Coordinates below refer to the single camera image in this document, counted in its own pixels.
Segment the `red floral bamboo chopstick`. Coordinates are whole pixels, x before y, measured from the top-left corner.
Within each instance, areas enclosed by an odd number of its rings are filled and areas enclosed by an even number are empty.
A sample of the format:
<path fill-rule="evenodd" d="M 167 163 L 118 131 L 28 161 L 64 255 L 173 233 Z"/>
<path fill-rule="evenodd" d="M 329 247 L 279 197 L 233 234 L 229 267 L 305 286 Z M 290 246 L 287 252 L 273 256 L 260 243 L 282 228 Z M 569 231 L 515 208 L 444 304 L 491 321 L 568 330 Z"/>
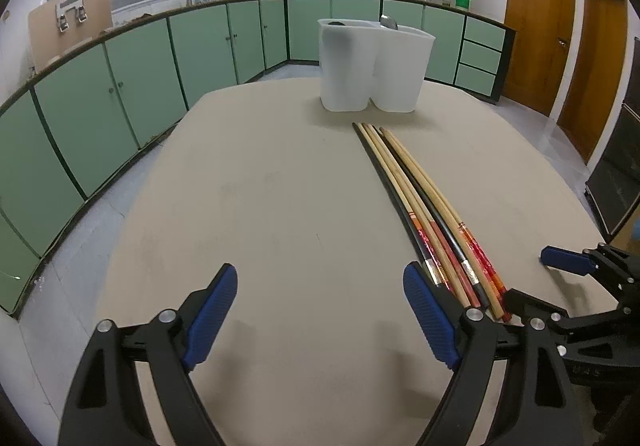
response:
<path fill-rule="evenodd" d="M 456 298 L 464 307 L 471 306 L 471 301 L 462 287 L 462 282 L 454 270 L 454 266 L 448 258 L 444 247 L 434 232 L 432 221 L 427 217 L 422 200 L 416 192 L 416 188 L 411 185 L 406 173 L 401 169 L 400 165 L 382 141 L 381 136 L 379 136 L 378 132 L 375 131 L 374 127 L 369 123 L 363 123 L 363 128 L 372 138 L 372 142 L 375 144 L 375 147 L 378 148 L 378 152 L 381 154 L 386 166 L 395 177 L 396 182 L 411 206 L 412 212 L 418 219 L 422 232 L 426 237 L 427 249 L 431 252 L 436 270 L 438 270 L 440 276 L 442 276 L 442 282 L 451 288 Z"/>

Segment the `black appliance at right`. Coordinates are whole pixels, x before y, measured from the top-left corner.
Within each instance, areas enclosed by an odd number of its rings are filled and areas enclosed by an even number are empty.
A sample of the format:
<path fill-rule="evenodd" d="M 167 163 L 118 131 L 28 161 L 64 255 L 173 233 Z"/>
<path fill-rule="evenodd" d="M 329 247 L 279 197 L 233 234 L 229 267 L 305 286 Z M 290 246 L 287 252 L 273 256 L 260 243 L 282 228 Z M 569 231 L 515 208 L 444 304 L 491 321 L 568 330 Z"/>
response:
<path fill-rule="evenodd" d="M 639 39 L 620 115 L 602 157 L 586 181 L 586 196 L 606 242 L 639 206 Z"/>

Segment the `metal spoon in holder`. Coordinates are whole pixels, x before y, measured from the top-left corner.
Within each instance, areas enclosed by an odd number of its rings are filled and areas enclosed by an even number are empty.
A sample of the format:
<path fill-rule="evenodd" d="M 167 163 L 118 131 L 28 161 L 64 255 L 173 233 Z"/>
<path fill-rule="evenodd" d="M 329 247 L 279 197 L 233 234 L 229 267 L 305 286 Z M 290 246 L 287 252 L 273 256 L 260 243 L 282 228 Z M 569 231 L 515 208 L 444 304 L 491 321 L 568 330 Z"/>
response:
<path fill-rule="evenodd" d="M 392 29 L 392 30 L 398 29 L 397 21 L 394 18 L 387 15 L 380 16 L 380 24 L 382 24 L 382 26 L 387 29 Z"/>

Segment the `red-orange patterned bamboo chopstick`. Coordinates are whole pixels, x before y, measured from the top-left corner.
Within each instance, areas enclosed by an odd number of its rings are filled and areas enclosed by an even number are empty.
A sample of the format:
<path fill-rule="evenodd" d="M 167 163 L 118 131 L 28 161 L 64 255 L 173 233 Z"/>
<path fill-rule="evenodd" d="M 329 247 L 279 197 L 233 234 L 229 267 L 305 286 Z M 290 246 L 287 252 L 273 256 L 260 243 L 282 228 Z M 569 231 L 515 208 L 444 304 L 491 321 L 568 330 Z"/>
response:
<path fill-rule="evenodd" d="M 432 180 L 427 172 L 424 171 L 418 160 L 410 154 L 399 138 L 390 132 L 388 128 L 381 128 L 381 133 L 384 140 L 391 143 L 392 146 L 400 153 L 401 157 L 412 165 L 411 171 L 416 171 L 416 174 L 418 174 L 418 180 L 421 186 L 430 199 L 436 204 L 438 212 L 445 218 L 448 227 L 454 228 L 457 240 L 459 242 L 463 242 L 465 247 L 470 250 L 473 257 L 472 264 L 480 266 L 480 271 L 490 283 L 492 291 L 495 292 L 498 299 L 501 299 L 506 293 L 506 287 L 496 272 L 495 267 L 489 261 L 488 256 L 473 236 L 472 232 L 463 223 L 460 215 L 457 214 L 457 211 L 454 210 L 454 207 L 451 205 L 449 200 L 436 186 L 434 180 Z"/>

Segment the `black chopstick silver band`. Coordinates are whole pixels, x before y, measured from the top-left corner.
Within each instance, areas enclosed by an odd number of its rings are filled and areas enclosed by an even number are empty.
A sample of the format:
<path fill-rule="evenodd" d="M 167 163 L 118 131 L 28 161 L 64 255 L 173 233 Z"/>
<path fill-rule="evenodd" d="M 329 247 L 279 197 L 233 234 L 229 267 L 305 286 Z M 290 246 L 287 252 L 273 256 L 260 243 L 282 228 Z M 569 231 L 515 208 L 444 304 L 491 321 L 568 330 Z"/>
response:
<path fill-rule="evenodd" d="M 440 271 L 440 268 L 436 265 L 433 253 L 425 243 L 422 226 L 420 225 L 416 214 L 413 212 L 412 207 L 399 187 L 393 173 L 390 172 L 390 169 L 378 151 L 378 148 L 375 147 L 371 136 L 364 129 L 362 123 L 352 122 L 352 128 L 356 132 L 360 143 L 362 143 L 364 151 L 367 153 L 372 166 L 378 173 L 378 178 L 385 187 L 387 195 L 390 197 L 390 201 L 398 213 L 402 224 L 404 224 L 410 242 L 416 251 L 416 256 L 418 257 L 420 265 L 425 270 L 426 276 L 431 279 L 431 282 L 437 288 L 449 289 L 450 285 L 448 284 L 448 281 L 446 281 L 444 275 Z"/>

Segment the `cardboard sheet with clamps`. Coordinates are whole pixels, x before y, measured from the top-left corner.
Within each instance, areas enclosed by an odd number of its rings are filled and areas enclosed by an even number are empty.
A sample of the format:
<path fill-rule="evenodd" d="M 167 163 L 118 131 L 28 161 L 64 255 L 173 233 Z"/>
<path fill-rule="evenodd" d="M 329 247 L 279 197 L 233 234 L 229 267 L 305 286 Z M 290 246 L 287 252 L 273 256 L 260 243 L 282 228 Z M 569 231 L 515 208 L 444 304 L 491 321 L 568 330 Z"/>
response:
<path fill-rule="evenodd" d="M 37 72 L 113 27 L 112 0 L 50 0 L 28 15 Z"/>

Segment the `brown wooden door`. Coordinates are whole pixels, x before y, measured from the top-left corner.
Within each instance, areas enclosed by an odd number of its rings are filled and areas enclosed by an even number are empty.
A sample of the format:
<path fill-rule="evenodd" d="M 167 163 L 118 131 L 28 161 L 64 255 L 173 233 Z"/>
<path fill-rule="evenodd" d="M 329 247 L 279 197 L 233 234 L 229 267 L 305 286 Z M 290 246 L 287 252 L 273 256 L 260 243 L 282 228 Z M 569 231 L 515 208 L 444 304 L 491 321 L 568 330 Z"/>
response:
<path fill-rule="evenodd" d="M 506 0 L 504 22 L 515 31 L 503 95 L 551 114 L 573 33 L 576 0 Z"/>
<path fill-rule="evenodd" d="M 558 125 L 588 161 L 620 85 L 627 39 L 626 0 L 585 0 L 582 35 Z"/>

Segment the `red-handled bamboo chopstick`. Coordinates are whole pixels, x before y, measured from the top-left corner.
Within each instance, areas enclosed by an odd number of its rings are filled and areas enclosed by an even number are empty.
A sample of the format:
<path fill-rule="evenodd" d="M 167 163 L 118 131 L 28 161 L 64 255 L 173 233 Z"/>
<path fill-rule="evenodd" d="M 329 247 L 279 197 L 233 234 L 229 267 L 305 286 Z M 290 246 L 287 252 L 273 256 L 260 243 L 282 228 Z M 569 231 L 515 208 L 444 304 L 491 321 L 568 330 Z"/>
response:
<path fill-rule="evenodd" d="M 428 212 L 425 208 L 427 217 L 432 220 L 431 218 L 431 214 L 430 212 Z M 490 307 L 488 308 L 488 310 L 491 311 L 492 316 L 494 316 L 496 319 L 501 320 L 503 318 L 506 317 L 506 313 L 503 311 L 500 302 L 497 300 L 496 296 L 494 294 L 487 294 L 489 302 L 490 302 Z"/>

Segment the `dark red wooden chopstick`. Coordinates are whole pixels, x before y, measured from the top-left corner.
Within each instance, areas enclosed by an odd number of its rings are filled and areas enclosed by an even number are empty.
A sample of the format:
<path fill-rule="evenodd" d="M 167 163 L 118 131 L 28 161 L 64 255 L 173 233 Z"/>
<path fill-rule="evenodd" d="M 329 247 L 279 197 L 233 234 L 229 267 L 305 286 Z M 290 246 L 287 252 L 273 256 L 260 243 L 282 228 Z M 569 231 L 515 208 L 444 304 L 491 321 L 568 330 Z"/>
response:
<path fill-rule="evenodd" d="M 482 306 L 480 305 L 480 300 L 478 299 L 475 291 L 473 290 L 472 284 L 470 284 L 469 279 L 465 275 L 464 270 L 462 270 L 462 267 L 458 259 L 454 255 L 454 251 L 451 249 L 450 245 L 448 244 L 448 241 L 445 235 L 442 233 L 438 224 L 434 220 L 431 220 L 430 224 L 432 226 L 432 229 L 434 230 L 435 235 L 437 236 L 440 242 L 440 245 L 442 246 L 446 255 L 448 256 L 448 260 L 451 263 L 452 268 L 456 272 L 457 277 L 460 281 L 460 284 L 462 285 L 462 288 L 465 291 L 465 294 L 468 297 L 472 307 L 481 308 Z"/>

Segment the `green lower kitchen cabinets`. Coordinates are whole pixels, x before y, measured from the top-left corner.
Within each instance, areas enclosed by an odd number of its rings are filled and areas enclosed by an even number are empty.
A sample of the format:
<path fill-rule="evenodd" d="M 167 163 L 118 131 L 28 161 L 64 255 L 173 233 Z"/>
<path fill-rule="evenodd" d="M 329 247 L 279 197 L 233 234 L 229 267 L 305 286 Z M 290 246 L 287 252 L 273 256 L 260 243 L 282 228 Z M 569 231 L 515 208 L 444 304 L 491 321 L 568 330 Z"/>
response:
<path fill-rule="evenodd" d="M 388 15 L 435 37 L 428 80 L 495 102 L 515 32 L 410 0 L 229 0 L 128 24 L 73 50 L 1 108 L 1 307 L 84 204 L 205 94 L 319 59 L 323 18 Z"/>

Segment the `white plastic utensil holder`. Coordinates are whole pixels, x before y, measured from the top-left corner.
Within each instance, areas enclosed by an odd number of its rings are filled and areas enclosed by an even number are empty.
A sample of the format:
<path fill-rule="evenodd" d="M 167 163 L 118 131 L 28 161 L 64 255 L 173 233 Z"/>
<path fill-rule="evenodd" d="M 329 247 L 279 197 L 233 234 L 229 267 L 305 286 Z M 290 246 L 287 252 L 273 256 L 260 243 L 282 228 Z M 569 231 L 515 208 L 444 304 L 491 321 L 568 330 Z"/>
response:
<path fill-rule="evenodd" d="M 318 25 L 324 109 L 416 109 L 436 36 L 402 24 L 387 29 L 379 20 L 320 19 Z"/>

